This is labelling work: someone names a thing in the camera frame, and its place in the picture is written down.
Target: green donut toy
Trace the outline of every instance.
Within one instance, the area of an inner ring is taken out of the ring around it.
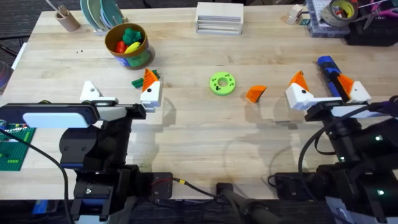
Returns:
[[[218,96],[231,94],[235,86],[235,78],[228,72],[217,72],[210,78],[210,89]]]

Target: orange block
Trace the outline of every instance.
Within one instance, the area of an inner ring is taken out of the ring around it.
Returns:
[[[290,83],[289,83],[289,86],[290,86],[292,83],[297,83],[297,84],[300,85],[304,90],[310,91],[310,90],[308,89],[307,83],[305,82],[303,71],[299,71],[299,72],[297,72],[297,73],[293,76],[292,80],[291,80]]]
[[[147,90],[155,81],[158,81],[156,75],[148,68],[145,68],[144,83],[142,84],[142,92],[145,92],[145,90]]]
[[[246,98],[249,99],[251,102],[256,103],[266,89],[267,87],[262,85],[252,86],[246,94]]]
[[[343,86],[343,89],[346,92],[348,98],[351,99],[351,97],[349,97],[349,93],[351,93],[351,90],[353,89],[354,80],[348,78],[347,76],[345,76],[343,74],[339,74],[337,76],[337,79],[340,82],[341,86]]]

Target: wooden table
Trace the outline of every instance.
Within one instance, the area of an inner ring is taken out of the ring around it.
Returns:
[[[195,33],[195,8],[135,9],[123,13],[140,24],[156,51],[150,69],[164,79],[162,107],[144,121],[134,121],[127,162],[142,171],[169,171],[204,190],[232,182],[237,192],[254,198],[276,198],[266,184],[275,172],[296,172],[305,141],[321,127],[306,123],[304,112],[290,110],[284,91],[303,70],[310,91],[327,96],[317,58],[331,55],[346,75],[359,80],[374,101],[397,93],[397,47],[352,47],[340,39],[314,39],[304,26],[281,21],[291,6],[244,8],[239,36]],[[139,103],[140,90],[131,81],[143,70],[123,68],[106,50],[104,36],[82,24],[68,33],[54,12],[40,16],[26,50],[2,98],[7,102],[77,103],[85,80],[121,103]],[[237,81],[229,96],[209,89],[215,72],[226,71]],[[268,89],[253,104],[245,94],[253,85]],[[366,120],[364,125],[371,124]],[[64,129],[36,130],[33,145],[59,160],[58,142]],[[332,150],[327,138],[321,150]],[[314,171],[335,158],[309,150],[305,167]],[[75,174],[68,171],[70,196]],[[45,157],[29,150],[20,172],[0,172],[0,199],[62,198],[61,172]],[[174,185],[173,198],[205,198]]]

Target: green toy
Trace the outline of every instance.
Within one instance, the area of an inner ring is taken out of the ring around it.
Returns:
[[[6,131],[30,143],[35,133],[35,128],[28,128],[22,124],[8,124]],[[13,141],[9,137],[0,134],[0,171],[19,171],[28,148],[23,143]]]
[[[217,72],[210,78],[210,89],[218,96],[231,94],[235,86],[235,78],[228,72]]]
[[[133,30],[132,28],[127,28],[124,31],[123,42],[126,45],[131,45],[135,42],[139,42],[142,39],[141,32]]]
[[[156,77],[157,77],[158,79],[160,78],[159,74],[157,73],[157,70],[152,70],[152,72],[156,75]],[[139,78],[139,79],[137,79],[137,80],[134,80],[134,81],[131,82],[131,84],[132,84],[134,87],[136,87],[136,88],[140,88],[140,87],[142,87],[142,85],[144,84],[144,78]]]

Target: plate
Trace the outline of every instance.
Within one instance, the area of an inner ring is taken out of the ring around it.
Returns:
[[[6,76],[7,66],[4,62],[0,62],[0,80]]]
[[[4,66],[3,63],[4,63],[4,62],[0,61],[0,74],[1,74],[1,70],[2,70],[2,68],[3,68],[3,66]]]
[[[0,79],[0,88],[2,88],[4,85],[6,85],[11,77],[11,67],[3,66],[3,68],[5,68],[6,71],[5,71],[5,76],[1,77],[1,79]]]
[[[101,0],[88,0],[88,10],[94,22],[101,29],[106,30],[106,27],[101,20]]]
[[[102,23],[103,23],[107,28],[112,29],[111,24],[109,24],[109,22],[106,20],[106,17],[105,17],[105,15],[104,15],[104,11],[102,10],[102,8],[101,8],[101,20],[102,20]]]
[[[81,11],[86,17],[87,22],[92,25],[95,29],[101,29],[97,23],[95,23],[94,19],[91,17],[90,10],[88,10],[88,0],[80,0]]]
[[[123,17],[120,15],[116,1],[114,0],[101,0],[101,7],[104,11],[104,16],[108,20],[109,24],[113,27],[123,23]]]

